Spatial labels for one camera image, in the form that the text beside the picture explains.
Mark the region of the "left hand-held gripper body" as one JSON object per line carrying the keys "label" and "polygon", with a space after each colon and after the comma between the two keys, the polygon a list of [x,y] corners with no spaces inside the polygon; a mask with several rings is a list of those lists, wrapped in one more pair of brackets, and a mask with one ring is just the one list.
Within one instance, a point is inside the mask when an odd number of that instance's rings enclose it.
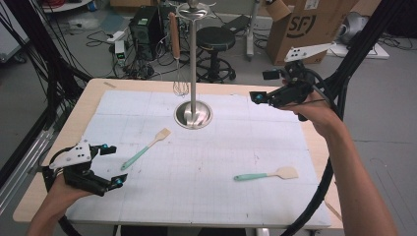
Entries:
{"label": "left hand-held gripper body", "polygon": [[90,169],[93,159],[101,155],[100,146],[80,141],[73,147],[65,147],[52,156],[48,168],[54,174],[61,172],[67,185],[102,197],[110,189],[111,181],[96,176]]}

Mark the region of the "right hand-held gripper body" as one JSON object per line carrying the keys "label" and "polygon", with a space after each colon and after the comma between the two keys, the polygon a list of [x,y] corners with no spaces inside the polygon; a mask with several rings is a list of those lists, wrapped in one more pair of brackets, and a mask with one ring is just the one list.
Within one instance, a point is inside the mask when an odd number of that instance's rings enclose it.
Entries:
{"label": "right hand-held gripper body", "polygon": [[315,71],[306,68],[303,60],[327,52],[333,46],[335,42],[291,47],[284,57],[285,66],[281,70],[286,85],[268,93],[268,104],[279,108],[289,103],[303,103],[317,86],[324,87],[323,78]]}

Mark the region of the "narrow green-handled spatula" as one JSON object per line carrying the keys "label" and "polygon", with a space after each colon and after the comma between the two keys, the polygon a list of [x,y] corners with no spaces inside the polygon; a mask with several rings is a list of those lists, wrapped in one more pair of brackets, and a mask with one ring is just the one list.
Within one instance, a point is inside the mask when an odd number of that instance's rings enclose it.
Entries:
{"label": "narrow green-handled spatula", "polygon": [[155,136],[154,139],[145,147],[143,147],[139,152],[137,152],[134,156],[132,156],[130,159],[125,161],[121,165],[121,170],[127,170],[131,165],[133,165],[145,152],[147,152],[154,144],[157,142],[163,141],[165,138],[167,138],[171,134],[171,131],[167,128],[164,128],[160,130]]}

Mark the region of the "metal utensil stand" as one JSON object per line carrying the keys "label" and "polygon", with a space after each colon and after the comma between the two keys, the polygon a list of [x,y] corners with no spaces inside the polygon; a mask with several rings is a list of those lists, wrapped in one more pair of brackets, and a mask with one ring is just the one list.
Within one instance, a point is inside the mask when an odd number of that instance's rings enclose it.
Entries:
{"label": "metal utensil stand", "polygon": [[203,101],[197,100],[197,25],[211,14],[209,5],[199,0],[185,0],[176,7],[176,19],[186,20],[190,29],[190,79],[186,80],[189,86],[190,100],[178,105],[174,118],[178,125],[190,130],[198,130],[207,126],[212,119],[211,108]]}

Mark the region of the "wide green-handled spatula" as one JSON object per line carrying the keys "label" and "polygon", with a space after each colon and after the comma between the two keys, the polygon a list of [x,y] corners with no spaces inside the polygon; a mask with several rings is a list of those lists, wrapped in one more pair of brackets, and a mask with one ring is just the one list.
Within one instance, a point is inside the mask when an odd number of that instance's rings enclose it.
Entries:
{"label": "wide green-handled spatula", "polygon": [[295,167],[292,166],[284,166],[276,169],[274,172],[271,173],[249,173],[249,174],[241,174],[236,175],[233,177],[235,181],[249,181],[267,177],[278,177],[283,180],[288,179],[295,179],[299,177],[299,174]]}

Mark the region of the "wooden-handled wire whisk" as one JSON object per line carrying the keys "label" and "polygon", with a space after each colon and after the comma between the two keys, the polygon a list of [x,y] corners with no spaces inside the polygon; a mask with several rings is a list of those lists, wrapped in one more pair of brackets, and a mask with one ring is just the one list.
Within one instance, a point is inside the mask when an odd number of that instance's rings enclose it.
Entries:
{"label": "wooden-handled wire whisk", "polygon": [[176,79],[173,83],[173,91],[178,96],[185,96],[189,93],[189,86],[185,78],[181,74],[181,65],[180,65],[180,37],[178,32],[178,25],[176,15],[173,12],[168,14],[169,19],[169,29],[170,29],[170,38],[171,38],[171,51],[172,56],[176,63]]}

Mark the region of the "person's right hand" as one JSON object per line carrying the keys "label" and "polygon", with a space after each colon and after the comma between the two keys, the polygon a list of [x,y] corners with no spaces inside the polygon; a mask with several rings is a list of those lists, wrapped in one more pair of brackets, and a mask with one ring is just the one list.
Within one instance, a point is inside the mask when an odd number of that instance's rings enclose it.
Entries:
{"label": "person's right hand", "polygon": [[342,124],[328,102],[316,91],[310,93],[304,102],[290,103],[284,109],[290,110],[296,115],[301,114],[310,120],[316,131],[324,138],[334,134]]}

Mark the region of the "person's left hand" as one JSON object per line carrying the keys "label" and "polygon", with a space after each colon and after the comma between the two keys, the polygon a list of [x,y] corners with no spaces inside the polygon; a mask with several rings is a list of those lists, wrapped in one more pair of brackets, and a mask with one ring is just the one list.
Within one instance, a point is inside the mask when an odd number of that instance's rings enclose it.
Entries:
{"label": "person's left hand", "polygon": [[87,196],[91,196],[91,193],[67,185],[64,175],[59,174],[48,192],[46,200],[56,207],[69,207],[78,199]]}

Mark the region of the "white stand pole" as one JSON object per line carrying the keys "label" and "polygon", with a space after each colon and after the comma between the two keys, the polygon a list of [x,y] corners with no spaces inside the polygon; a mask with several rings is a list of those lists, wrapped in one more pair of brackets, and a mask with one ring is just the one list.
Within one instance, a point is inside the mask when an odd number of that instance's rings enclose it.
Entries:
{"label": "white stand pole", "polygon": [[261,6],[261,0],[254,0],[251,17],[250,17],[250,24],[246,32],[246,57],[249,62],[252,61],[255,55],[254,30],[255,30],[255,24],[256,24],[257,15],[258,15],[260,6]]}

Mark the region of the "black flat case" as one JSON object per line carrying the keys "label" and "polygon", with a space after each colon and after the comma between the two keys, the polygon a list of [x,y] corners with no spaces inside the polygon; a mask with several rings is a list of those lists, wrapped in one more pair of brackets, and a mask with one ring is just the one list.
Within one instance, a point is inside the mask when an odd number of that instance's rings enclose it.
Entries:
{"label": "black flat case", "polygon": [[241,15],[233,19],[232,21],[224,24],[223,27],[227,30],[230,30],[232,33],[237,33],[241,30],[244,30],[248,26],[249,22],[249,17]]}

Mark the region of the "black round stool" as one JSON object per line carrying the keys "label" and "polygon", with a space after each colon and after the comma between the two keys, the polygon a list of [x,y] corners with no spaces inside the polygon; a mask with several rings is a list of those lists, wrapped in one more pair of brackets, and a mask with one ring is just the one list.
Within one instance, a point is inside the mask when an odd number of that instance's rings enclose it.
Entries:
{"label": "black round stool", "polygon": [[235,45],[235,35],[230,29],[206,27],[197,31],[197,81],[224,83],[225,79],[233,81],[236,72],[230,63],[218,57]]}

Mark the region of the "cardboard box black logo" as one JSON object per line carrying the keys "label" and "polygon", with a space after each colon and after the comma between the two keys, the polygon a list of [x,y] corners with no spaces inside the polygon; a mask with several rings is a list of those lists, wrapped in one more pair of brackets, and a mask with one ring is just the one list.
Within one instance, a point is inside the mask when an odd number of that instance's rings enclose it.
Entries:
{"label": "cardboard box black logo", "polygon": [[335,40],[339,27],[359,0],[266,0],[272,18],[266,53],[273,65],[283,65],[294,47]]}

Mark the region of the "white grid mat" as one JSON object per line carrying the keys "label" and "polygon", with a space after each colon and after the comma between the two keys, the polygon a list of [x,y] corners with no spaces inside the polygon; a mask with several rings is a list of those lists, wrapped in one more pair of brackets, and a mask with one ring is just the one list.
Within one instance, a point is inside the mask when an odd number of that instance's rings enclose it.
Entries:
{"label": "white grid mat", "polygon": [[[122,173],[120,189],[86,197],[67,211],[75,222],[199,226],[285,227],[295,221],[318,186],[302,127],[289,111],[237,94],[203,94],[213,111],[199,130],[180,127],[174,110],[182,98],[167,92],[109,90],[84,132],[93,145],[116,146],[97,156],[103,178]],[[167,128],[132,166],[123,162]],[[295,167],[299,177],[235,181],[236,175]]]}

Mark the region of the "grey round appliance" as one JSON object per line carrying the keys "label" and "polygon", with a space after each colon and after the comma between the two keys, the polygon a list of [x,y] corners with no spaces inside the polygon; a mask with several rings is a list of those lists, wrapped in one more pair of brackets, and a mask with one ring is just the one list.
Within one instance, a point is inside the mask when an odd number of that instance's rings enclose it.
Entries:
{"label": "grey round appliance", "polygon": [[368,18],[357,12],[350,12],[344,19],[338,32],[338,41],[343,44],[349,44],[355,36],[359,34],[368,23]]}

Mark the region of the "white floor board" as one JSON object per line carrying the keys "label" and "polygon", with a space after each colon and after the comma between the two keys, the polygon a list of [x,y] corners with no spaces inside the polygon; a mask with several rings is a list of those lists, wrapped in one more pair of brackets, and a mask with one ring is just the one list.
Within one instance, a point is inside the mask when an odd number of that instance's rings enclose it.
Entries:
{"label": "white floor board", "polygon": [[[337,43],[335,46],[328,50],[327,55],[344,58],[348,52],[349,50],[347,49],[346,45]],[[368,52],[366,58],[387,60],[389,58],[389,55],[380,45],[376,43]]]}

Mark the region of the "white device green display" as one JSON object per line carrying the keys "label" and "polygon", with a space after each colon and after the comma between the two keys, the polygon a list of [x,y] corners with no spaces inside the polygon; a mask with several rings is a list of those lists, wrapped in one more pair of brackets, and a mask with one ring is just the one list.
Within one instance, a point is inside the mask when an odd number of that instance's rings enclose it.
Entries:
{"label": "white device green display", "polygon": [[114,53],[118,64],[123,67],[126,62],[125,43],[123,40],[116,40],[114,43]]}

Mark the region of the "white power strip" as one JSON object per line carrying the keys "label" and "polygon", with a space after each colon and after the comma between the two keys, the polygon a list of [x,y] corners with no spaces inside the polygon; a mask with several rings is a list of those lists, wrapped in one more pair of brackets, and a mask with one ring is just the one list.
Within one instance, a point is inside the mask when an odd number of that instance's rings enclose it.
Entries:
{"label": "white power strip", "polygon": [[113,43],[121,39],[126,33],[123,30],[118,30],[114,32],[110,37],[106,39],[107,42]]}

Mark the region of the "slim black computer tower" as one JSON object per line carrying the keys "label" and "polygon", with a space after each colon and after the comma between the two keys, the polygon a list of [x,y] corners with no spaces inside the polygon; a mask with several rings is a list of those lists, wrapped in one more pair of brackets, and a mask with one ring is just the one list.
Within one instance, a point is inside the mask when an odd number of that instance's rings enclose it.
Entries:
{"label": "slim black computer tower", "polygon": [[170,13],[176,13],[176,8],[174,6],[165,3],[159,6],[161,30],[163,33],[163,45],[166,51],[171,50]]}

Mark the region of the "large black computer tower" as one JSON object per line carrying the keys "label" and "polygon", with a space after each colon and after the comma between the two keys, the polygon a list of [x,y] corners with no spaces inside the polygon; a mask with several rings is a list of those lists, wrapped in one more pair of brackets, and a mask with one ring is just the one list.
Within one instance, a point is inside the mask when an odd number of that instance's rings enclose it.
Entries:
{"label": "large black computer tower", "polygon": [[148,61],[154,60],[156,46],[162,39],[158,8],[141,6],[129,23],[129,28],[139,57]]}

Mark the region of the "round white table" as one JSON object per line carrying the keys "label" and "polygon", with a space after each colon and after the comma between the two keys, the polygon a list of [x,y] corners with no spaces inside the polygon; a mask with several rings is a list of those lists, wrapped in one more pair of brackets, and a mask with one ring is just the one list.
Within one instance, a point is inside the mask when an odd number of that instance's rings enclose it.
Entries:
{"label": "round white table", "polygon": [[69,0],[66,0],[60,6],[49,6],[49,5],[43,6],[42,10],[45,13],[65,12],[65,11],[70,11],[70,10],[78,9],[81,7],[85,7],[91,1],[92,0],[81,0],[80,2],[72,3]]}

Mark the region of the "aluminium rail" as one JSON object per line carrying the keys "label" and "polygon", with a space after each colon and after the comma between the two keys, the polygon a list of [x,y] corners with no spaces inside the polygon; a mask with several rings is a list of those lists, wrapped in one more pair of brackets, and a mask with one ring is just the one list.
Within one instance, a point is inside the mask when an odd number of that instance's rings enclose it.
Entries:
{"label": "aluminium rail", "polygon": [[30,141],[29,149],[24,152],[23,159],[18,162],[17,167],[0,188],[0,215],[7,209],[26,178],[32,172],[35,172],[35,169],[46,155],[47,147],[53,137],[53,131],[42,130],[33,141]]}

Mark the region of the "black metal frame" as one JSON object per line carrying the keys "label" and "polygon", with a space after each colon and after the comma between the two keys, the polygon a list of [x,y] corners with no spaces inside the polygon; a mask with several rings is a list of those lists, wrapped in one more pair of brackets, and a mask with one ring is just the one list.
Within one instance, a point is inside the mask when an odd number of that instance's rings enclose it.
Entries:
{"label": "black metal frame", "polygon": [[318,89],[324,90],[333,113],[343,120],[350,79],[362,64],[366,55],[387,27],[400,15],[412,0],[381,0],[369,22],[351,45],[347,55],[335,71],[325,79],[318,77]]}
{"label": "black metal frame", "polygon": [[80,98],[83,88],[77,79],[88,83],[92,76],[82,72],[61,55],[49,35],[31,0],[0,0],[0,9],[7,6],[29,41],[15,30],[6,15],[0,13],[0,23],[29,56],[38,77],[47,82],[47,107],[42,113],[45,127],[49,128],[57,118],[56,110],[67,102],[72,107]]}

